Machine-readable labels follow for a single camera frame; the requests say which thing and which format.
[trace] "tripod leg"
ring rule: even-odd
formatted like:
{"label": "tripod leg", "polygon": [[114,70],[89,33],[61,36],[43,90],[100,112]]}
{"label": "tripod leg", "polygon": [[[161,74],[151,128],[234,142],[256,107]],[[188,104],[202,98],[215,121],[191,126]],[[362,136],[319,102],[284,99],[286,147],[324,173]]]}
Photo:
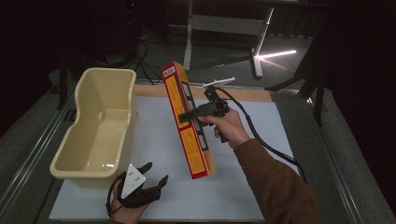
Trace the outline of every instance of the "tripod leg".
{"label": "tripod leg", "polygon": [[317,89],[317,99],[315,101],[314,117],[315,117],[315,120],[317,121],[319,126],[322,126],[321,108],[323,106],[323,93],[324,93],[324,84],[326,81],[326,76],[327,76],[327,71],[319,77],[318,89]]}
{"label": "tripod leg", "polygon": [[280,91],[281,89],[283,89],[285,87],[288,87],[289,85],[291,85],[291,84],[293,84],[295,82],[298,82],[298,81],[300,81],[302,79],[305,79],[305,78],[309,78],[309,77],[311,77],[313,75],[314,75],[314,73],[312,71],[301,73],[301,74],[298,74],[298,75],[296,75],[296,76],[294,76],[294,77],[292,77],[292,78],[290,78],[290,79],[288,79],[288,80],[286,80],[286,81],[284,81],[282,83],[279,83],[279,84],[277,84],[275,86],[272,86],[272,87],[267,87],[265,89],[267,91]]}

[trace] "light bar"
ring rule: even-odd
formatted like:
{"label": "light bar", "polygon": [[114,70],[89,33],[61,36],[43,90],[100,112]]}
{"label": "light bar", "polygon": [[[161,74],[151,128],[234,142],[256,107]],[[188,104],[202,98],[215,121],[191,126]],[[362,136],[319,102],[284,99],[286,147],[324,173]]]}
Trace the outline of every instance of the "light bar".
{"label": "light bar", "polygon": [[297,52],[296,50],[288,50],[288,51],[272,53],[272,54],[257,55],[256,57],[258,57],[259,59],[266,59],[266,58],[272,58],[272,57],[277,57],[277,56],[282,56],[282,55],[293,54],[296,52]]}

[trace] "table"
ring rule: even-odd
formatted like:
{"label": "table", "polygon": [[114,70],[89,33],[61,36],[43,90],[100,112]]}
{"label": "table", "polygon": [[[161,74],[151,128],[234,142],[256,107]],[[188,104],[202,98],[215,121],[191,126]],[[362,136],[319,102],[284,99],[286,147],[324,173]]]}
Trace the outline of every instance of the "table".
{"label": "table", "polygon": [[[206,129],[206,140],[217,171],[211,176],[192,180],[168,99],[164,97],[164,86],[136,85],[136,90],[138,131],[134,135],[131,163],[139,167],[148,161],[153,162],[153,167],[146,174],[148,181],[145,188],[156,185],[163,176],[169,175],[163,196],[148,208],[141,220],[263,221],[254,195],[228,144],[222,144],[214,138],[211,130]],[[202,100],[203,90],[191,88],[198,105],[207,102]],[[262,138],[292,156],[276,105],[271,102],[269,93],[242,89],[229,92],[242,102],[254,123],[265,123],[256,125]],[[81,189],[65,180],[49,218],[69,221],[107,219],[106,193],[107,189]]]}

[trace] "metal frame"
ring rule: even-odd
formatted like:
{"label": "metal frame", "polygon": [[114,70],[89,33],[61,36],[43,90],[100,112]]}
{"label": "metal frame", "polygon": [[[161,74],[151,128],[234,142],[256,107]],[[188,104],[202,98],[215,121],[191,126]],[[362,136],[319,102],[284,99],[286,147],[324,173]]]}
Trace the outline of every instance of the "metal frame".
{"label": "metal frame", "polygon": [[260,59],[257,57],[262,48],[262,42],[265,38],[268,26],[270,24],[271,16],[274,8],[270,7],[267,17],[264,21],[249,20],[249,19],[236,19],[227,17],[216,16],[203,16],[192,13],[192,0],[189,1],[189,17],[187,24],[187,44],[184,53],[184,69],[190,71],[191,67],[191,52],[192,30],[205,30],[243,35],[258,35],[259,41],[256,48],[252,49],[252,60],[254,62],[254,70],[257,78],[262,78],[262,66]]}
{"label": "metal frame", "polygon": [[[270,91],[270,94],[291,94],[291,95],[295,94],[297,96],[300,95],[298,91],[290,91],[290,90]],[[306,100],[306,107],[309,110],[309,112],[315,111],[316,107],[311,98],[308,98]],[[312,116],[311,118],[312,118],[311,120],[312,123],[318,124],[314,116]],[[334,185],[337,187],[338,193],[340,194],[340,199],[344,204],[346,214],[348,215],[350,222],[354,224],[364,223],[361,217],[361,212],[359,211],[359,208],[355,203],[350,188],[346,180],[344,179],[340,165],[338,164],[338,161],[333,154],[331,144],[329,143],[329,140],[327,138],[325,131],[323,130],[323,127],[321,125],[317,125],[316,129],[318,131],[318,135],[325,149],[326,162],[329,165],[329,170],[330,173],[332,174]]]}
{"label": "metal frame", "polygon": [[7,189],[1,196],[0,223],[5,221],[9,210],[17,200],[30,175],[37,166],[42,155],[45,153],[47,145],[50,143],[52,136],[55,135],[59,125],[63,121],[63,117],[66,115],[68,105],[74,100],[74,89],[76,88],[76,85],[77,82],[73,84],[70,91],[67,93],[65,104],[55,112],[46,130],[41,134],[40,138],[35,144],[35,147],[32,149],[29,156],[13,176],[11,182],[7,186]]}

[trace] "metal rail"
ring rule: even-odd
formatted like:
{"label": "metal rail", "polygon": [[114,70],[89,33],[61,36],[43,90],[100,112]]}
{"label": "metal rail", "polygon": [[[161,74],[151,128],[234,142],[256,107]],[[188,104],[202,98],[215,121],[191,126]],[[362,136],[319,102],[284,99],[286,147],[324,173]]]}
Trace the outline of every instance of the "metal rail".
{"label": "metal rail", "polygon": [[75,87],[76,85],[73,85],[73,87],[67,94],[66,104],[61,109],[55,112],[55,115],[52,117],[46,130],[41,134],[40,138],[35,144],[35,147],[32,149],[29,156],[23,162],[16,174],[13,176],[6,191],[2,195],[0,199],[0,223],[4,223],[9,210],[12,208],[12,205],[15,203],[18,195],[21,193],[21,190],[28,181],[38,161],[41,159],[41,156],[46,151],[47,145],[52,139],[52,136],[55,134],[60,123],[63,121],[63,117],[67,111],[66,108],[69,106],[70,102],[73,99]]}
{"label": "metal rail", "polygon": [[[294,93],[298,94],[298,91],[279,91],[282,93]],[[311,98],[307,100],[307,110],[309,110],[309,113],[314,112],[314,103],[311,101]],[[317,123],[315,120],[314,116],[310,117],[312,118],[312,122]],[[347,182],[344,179],[344,176],[341,172],[340,166],[337,162],[337,159],[335,158],[334,154],[332,153],[332,147],[329,143],[329,140],[327,139],[326,133],[324,132],[323,128],[320,128],[318,125],[317,131],[318,135],[321,138],[321,141],[324,145],[325,148],[325,154],[326,154],[326,162],[329,165],[329,170],[330,173],[332,174],[332,178],[334,180],[334,185],[337,187],[338,193],[340,194],[340,198],[344,204],[344,207],[346,209],[346,214],[348,215],[348,218],[351,223],[353,224],[362,224],[363,220],[361,218],[361,213],[359,212],[359,209],[357,205],[355,204],[355,200],[352,197],[352,194],[350,192],[349,186],[347,185]]]}

